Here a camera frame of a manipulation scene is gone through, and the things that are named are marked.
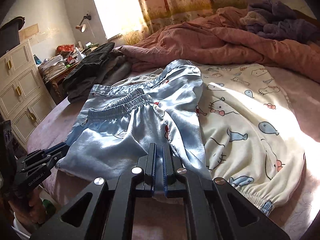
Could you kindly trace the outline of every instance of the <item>paper notice on wall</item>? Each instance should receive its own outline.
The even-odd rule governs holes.
[[[23,30],[24,30],[24,36],[27,39],[33,35],[36,35],[39,32],[39,27],[38,27],[38,24],[34,24],[27,28],[24,28]]]
[[[29,27],[23,28],[19,31],[20,42],[29,39],[31,36],[36,35],[39,32],[38,24],[31,25]]]
[[[19,40],[20,40],[20,43],[23,42],[26,38],[24,37],[24,31],[21,30],[19,31]]]

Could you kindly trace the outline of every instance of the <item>human hand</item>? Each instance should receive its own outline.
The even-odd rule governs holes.
[[[39,193],[40,191],[38,189],[32,191],[29,200],[29,206],[32,208],[29,213],[21,210],[21,208],[13,201],[9,201],[9,204],[14,211],[16,218],[23,226],[28,227],[31,222],[39,224],[43,224],[45,222],[46,211],[44,206],[42,205],[42,200],[39,197]]]

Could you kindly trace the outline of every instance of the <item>stack of papers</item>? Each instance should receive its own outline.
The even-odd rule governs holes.
[[[38,66],[40,75],[46,84],[66,70],[66,66],[61,55],[49,58]]]

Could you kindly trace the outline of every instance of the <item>wooden desk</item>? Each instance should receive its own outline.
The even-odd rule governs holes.
[[[76,63],[74,65],[72,65],[71,67],[67,68],[66,70],[64,70],[63,72],[61,72],[58,76],[54,77],[53,79],[51,79],[48,83],[51,84],[51,86],[53,87],[54,93],[57,95],[57,97],[62,101],[64,99],[64,96],[60,94],[60,90],[58,87],[58,84],[60,81],[63,81],[65,79],[66,76],[69,75],[69,73],[79,64]]]

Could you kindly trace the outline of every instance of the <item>cabinet door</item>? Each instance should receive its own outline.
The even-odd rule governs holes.
[[[9,57],[13,74],[22,73],[36,63],[31,54],[29,41],[20,44],[15,49],[11,50],[9,52]]]
[[[14,81],[6,86],[0,93],[0,107],[6,119],[11,112],[21,104],[22,99],[17,94]]]
[[[7,59],[0,59],[0,86],[5,82],[5,79],[10,75]]]
[[[17,88],[23,99],[28,97],[32,92],[40,88],[40,80],[36,73],[35,67],[32,67],[22,73],[16,79]]]
[[[37,123],[42,120],[52,111],[53,107],[50,98],[46,94],[36,96],[28,106],[31,117],[36,119]]]
[[[36,128],[37,123],[30,116],[28,108],[25,107],[11,122],[11,126],[21,143],[26,145],[30,134]]]

